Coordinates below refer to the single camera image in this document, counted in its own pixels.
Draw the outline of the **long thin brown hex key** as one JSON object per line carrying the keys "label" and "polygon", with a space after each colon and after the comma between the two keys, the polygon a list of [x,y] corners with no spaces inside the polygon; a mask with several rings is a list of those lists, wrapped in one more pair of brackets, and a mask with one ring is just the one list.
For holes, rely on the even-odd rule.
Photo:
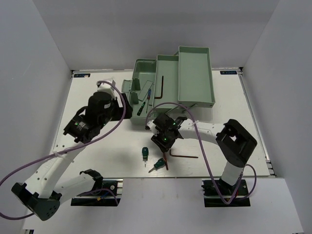
{"label": "long thin brown hex key", "polygon": [[162,99],[163,98],[163,86],[164,86],[164,76],[162,76],[161,78],[161,93],[160,93],[160,96],[155,96],[154,98],[155,99]]}

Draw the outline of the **green plastic toolbox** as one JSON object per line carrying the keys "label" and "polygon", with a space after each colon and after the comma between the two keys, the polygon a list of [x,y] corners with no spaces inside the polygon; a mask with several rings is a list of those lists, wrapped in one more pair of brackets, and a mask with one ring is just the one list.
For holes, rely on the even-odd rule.
{"label": "green plastic toolbox", "polygon": [[[161,78],[164,76],[163,98]],[[151,97],[146,113],[146,98],[151,88]],[[174,55],[157,55],[156,59],[138,58],[132,78],[124,80],[122,91],[133,108],[130,119],[133,125],[144,125],[147,114],[152,119],[160,113],[183,113],[180,103],[187,108],[212,108],[215,94],[208,47],[180,46]],[[145,107],[140,116],[137,112],[143,102]]]}

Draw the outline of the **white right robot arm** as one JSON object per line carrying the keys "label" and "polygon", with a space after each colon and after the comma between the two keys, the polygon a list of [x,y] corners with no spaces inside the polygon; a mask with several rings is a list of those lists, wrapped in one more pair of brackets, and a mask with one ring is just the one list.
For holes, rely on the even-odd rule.
{"label": "white right robot arm", "polygon": [[224,124],[193,121],[186,117],[172,119],[166,114],[146,124],[152,131],[151,137],[163,153],[168,152],[177,139],[197,139],[219,146],[227,160],[221,175],[220,188],[225,194],[232,194],[238,188],[238,178],[257,146],[255,138],[235,119]]}

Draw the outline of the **black green precision screwdriver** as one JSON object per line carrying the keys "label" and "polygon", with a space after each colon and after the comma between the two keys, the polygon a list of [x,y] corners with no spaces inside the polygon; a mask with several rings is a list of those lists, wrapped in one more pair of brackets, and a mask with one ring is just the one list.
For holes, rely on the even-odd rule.
{"label": "black green precision screwdriver", "polygon": [[146,102],[143,102],[142,105],[140,106],[140,108],[139,108],[139,110],[138,110],[138,112],[137,112],[137,115],[138,115],[138,116],[141,115],[141,113],[142,113],[142,111],[143,111],[143,109],[144,109],[144,107],[145,107],[145,104],[146,104]]}

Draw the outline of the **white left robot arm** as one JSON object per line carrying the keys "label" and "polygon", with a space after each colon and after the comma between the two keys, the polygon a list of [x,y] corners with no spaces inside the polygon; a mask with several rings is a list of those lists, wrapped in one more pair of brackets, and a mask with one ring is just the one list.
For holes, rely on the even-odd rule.
{"label": "white left robot arm", "polygon": [[131,118],[132,107],[126,94],[121,96],[122,107],[114,95],[95,92],[88,105],[80,108],[64,128],[53,158],[45,161],[24,183],[13,185],[11,191],[40,220],[50,219],[63,202],[77,195],[97,195],[102,191],[103,177],[93,169],[81,171],[66,182],[60,183],[59,179],[109,121]]}

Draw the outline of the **small brown hex key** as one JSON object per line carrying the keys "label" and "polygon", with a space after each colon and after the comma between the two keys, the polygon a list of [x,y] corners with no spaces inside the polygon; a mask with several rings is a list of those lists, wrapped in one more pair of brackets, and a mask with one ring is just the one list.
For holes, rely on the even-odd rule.
{"label": "small brown hex key", "polygon": [[184,156],[184,155],[177,155],[173,154],[172,150],[169,151],[170,156],[172,157],[180,157],[180,158],[199,158],[198,156]]}

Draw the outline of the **blue red precision screwdriver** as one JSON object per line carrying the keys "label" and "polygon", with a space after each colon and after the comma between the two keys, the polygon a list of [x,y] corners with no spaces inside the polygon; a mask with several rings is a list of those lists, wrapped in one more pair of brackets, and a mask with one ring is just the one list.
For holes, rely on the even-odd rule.
{"label": "blue red precision screwdriver", "polygon": [[152,92],[152,90],[151,90],[151,88],[149,88],[148,92],[147,92],[147,98],[146,98],[146,102],[147,102],[147,104],[146,104],[146,113],[147,113],[148,107],[149,107],[149,101],[150,101],[150,97],[151,97],[151,92]]}

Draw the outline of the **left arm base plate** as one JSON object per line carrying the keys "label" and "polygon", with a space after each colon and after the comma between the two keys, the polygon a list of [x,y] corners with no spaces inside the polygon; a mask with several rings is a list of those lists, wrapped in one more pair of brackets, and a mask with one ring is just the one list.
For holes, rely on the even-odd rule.
{"label": "left arm base plate", "polygon": [[117,207],[122,196],[123,179],[107,179],[102,182],[102,190],[71,200],[73,207]]}

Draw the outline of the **large brown hex key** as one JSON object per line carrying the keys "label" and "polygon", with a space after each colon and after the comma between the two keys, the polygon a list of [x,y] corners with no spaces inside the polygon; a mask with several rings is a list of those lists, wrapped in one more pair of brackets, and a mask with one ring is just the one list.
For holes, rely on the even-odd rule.
{"label": "large brown hex key", "polygon": [[164,159],[164,161],[165,161],[165,168],[166,168],[166,170],[168,171],[168,170],[169,170],[169,168],[168,168],[168,162],[167,162],[167,156],[166,156],[166,153],[163,153],[163,159]]}

